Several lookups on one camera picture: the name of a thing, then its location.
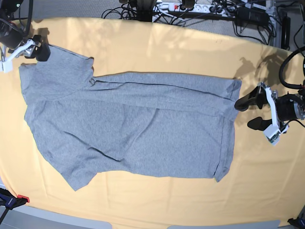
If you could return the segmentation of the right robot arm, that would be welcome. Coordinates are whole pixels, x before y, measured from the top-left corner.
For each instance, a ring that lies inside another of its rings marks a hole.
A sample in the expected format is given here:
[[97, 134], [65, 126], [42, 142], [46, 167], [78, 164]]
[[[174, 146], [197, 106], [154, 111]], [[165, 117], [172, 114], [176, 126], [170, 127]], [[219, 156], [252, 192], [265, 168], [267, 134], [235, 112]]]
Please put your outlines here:
[[11, 62], [12, 59], [23, 55], [27, 59], [36, 59], [45, 62], [50, 57], [49, 45], [41, 35], [30, 37], [31, 20], [34, 1], [29, 1], [28, 16], [25, 18], [26, 25], [22, 24], [21, 18], [18, 27], [13, 21], [14, 13], [20, 9], [21, 0], [2, 0], [0, 2], [0, 63]]

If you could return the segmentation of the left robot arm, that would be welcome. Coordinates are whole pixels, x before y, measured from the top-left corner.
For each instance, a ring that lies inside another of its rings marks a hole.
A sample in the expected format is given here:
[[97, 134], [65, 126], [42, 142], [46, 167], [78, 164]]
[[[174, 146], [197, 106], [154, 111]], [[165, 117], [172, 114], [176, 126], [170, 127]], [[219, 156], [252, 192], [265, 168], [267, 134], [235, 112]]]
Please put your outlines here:
[[[264, 82], [273, 90], [277, 89], [279, 96], [287, 92], [296, 93], [296, 90], [284, 88], [278, 78], [280, 65], [292, 52], [251, 42], [246, 39], [232, 38], [232, 40], [234, 41], [233, 47], [235, 49], [234, 51], [232, 50], [231, 59], [233, 60], [234, 57], [236, 63], [239, 60], [238, 68], [236, 65], [234, 78], [242, 81], [240, 97], [252, 91], [259, 82]], [[302, 56], [297, 54], [284, 67], [283, 78], [287, 83], [301, 84], [303, 82], [302, 63]], [[249, 108], [245, 112], [240, 112], [235, 121], [236, 135], [237, 133], [255, 136], [258, 134], [263, 135], [262, 132], [254, 131], [247, 127], [247, 122], [259, 115], [266, 119], [271, 118], [271, 112], [268, 111], [267, 107], [264, 107], [263, 110]]]

